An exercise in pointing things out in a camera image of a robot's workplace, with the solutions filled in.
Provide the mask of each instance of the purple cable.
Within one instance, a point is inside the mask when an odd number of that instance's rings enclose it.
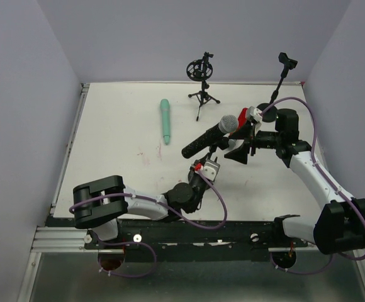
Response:
[[[202,177],[202,179],[205,181],[205,183],[213,190],[213,192],[215,192],[215,194],[218,196],[218,198],[220,200],[220,203],[222,204],[222,207],[223,207],[223,211],[224,211],[225,216],[223,217],[223,220],[218,225],[215,225],[215,226],[199,225],[199,224],[197,224],[197,223],[189,220],[188,218],[184,217],[182,214],[180,214],[179,212],[177,212],[175,209],[171,208],[167,204],[158,203],[158,202],[156,202],[156,199],[150,198],[150,197],[147,197],[147,196],[135,195],[135,197],[133,197],[133,194],[130,194],[130,193],[113,193],[113,194],[107,194],[107,195],[102,195],[102,196],[94,197],[94,198],[91,198],[91,199],[87,199],[87,200],[81,201],[80,203],[77,203],[77,204],[74,204],[73,206],[71,206],[69,208],[69,212],[71,214],[74,214],[75,213],[75,209],[80,208],[81,206],[84,206],[85,204],[89,204],[89,203],[92,203],[92,202],[95,202],[95,201],[102,200],[104,198],[111,198],[111,197],[118,197],[118,196],[127,196],[127,197],[131,197],[131,198],[144,199],[144,200],[151,201],[153,203],[157,203],[157,204],[165,207],[167,210],[172,211],[178,217],[182,218],[184,221],[188,222],[190,225],[193,225],[194,227],[202,228],[204,230],[217,230],[217,229],[221,228],[226,223],[226,221],[227,221],[227,207],[226,207],[226,204],[225,204],[222,196],[220,195],[219,191],[214,187],[214,185],[212,185],[212,183],[209,180],[207,180],[207,178],[202,174],[202,172],[201,171],[198,171],[198,174],[199,174],[199,176]],[[153,255],[153,260],[154,260],[154,264],[153,264],[152,268],[149,271],[144,272],[142,274],[138,274],[138,275],[120,274],[120,273],[113,272],[113,271],[106,271],[103,268],[101,268],[102,271],[107,272],[107,273],[110,273],[111,275],[114,275],[114,276],[127,277],[127,278],[140,278],[140,277],[147,276],[147,275],[149,275],[149,274],[151,274],[151,273],[154,272],[155,267],[156,267],[157,257],[156,257],[156,253],[155,253],[154,249],[149,244],[146,244],[144,242],[107,243],[107,242],[104,242],[104,241],[100,240],[99,238],[98,238],[98,240],[102,244],[105,244],[105,245],[108,245],[108,246],[114,246],[114,247],[116,247],[116,246],[123,246],[123,245],[130,245],[130,244],[143,245],[144,247],[147,247],[150,250],[150,252]]]
[[[304,106],[306,106],[307,109],[308,109],[308,111],[310,112],[311,121],[312,121],[313,127],[314,127],[313,143],[312,143],[312,148],[311,148],[311,158],[312,158],[313,164],[315,165],[315,167],[317,168],[317,170],[319,171],[319,173],[321,173],[322,177],[330,184],[330,186],[332,187],[332,189],[334,189],[335,191],[338,192],[338,187],[330,180],[329,176],[326,175],[326,173],[320,167],[320,164],[317,162],[317,160],[315,158],[314,152],[315,152],[315,144],[317,142],[317,123],[315,121],[315,118],[314,118],[312,109],[309,107],[309,105],[306,102],[304,102],[302,99],[296,98],[294,96],[290,96],[290,97],[287,97],[287,98],[279,99],[279,100],[273,102],[272,104],[270,104],[267,108],[265,108],[265,110],[261,113],[261,116],[266,111],[268,111],[269,108],[271,108],[272,106],[277,105],[280,102],[287,101],[289,99],[294,99],[295,101],[299,101],[301,104],[303,104]],[[360,211],[356,208],[356,206],[352,203],[352,201],[344,193],[342,193],[341,191],[339,191],[338,192],[338,195],[340,197],[342,197],[349,204],[349,206],[352,208],[352,210],[356,213],[357,217],[360,219],[360,221],[361,221],[361,223],[363,225],[363,228],[365,230],[365,219],[363,218],[363,216],[360,213]],[[346,255],[346,254],[343,254],[343,253],[339,253],[339,255],[341,255],[341,256],[343,256],[343,257],[345,257],[347,259],[350,259],[350,260],[364,260],[365,259],[365,254],[363,256],[360,256],[360,257],[353,257],[353,256]]]
[[[327,264],[325,264],[323,267],[321,267],[320,269],[317,269],[316,271],[313,271],[313,272],[296,272],[296,271],[289,271],[288,269],[283,269],[282,267],[279,267],[275,263],[275,261],[273,261],[272,253],[269,254],[269,259],[271,261],[271,264],[275,267],[275,269],[278,269],[283,272],[288,272],[289,274],[293,274],[293,275],[307,276],[307,275],[319,274],[319,273],[323,272],[324,270],[326,270],[328,267],[330,267],[334,261],[334,255],[330,255],[330,258],[329,258],[329,261]]]

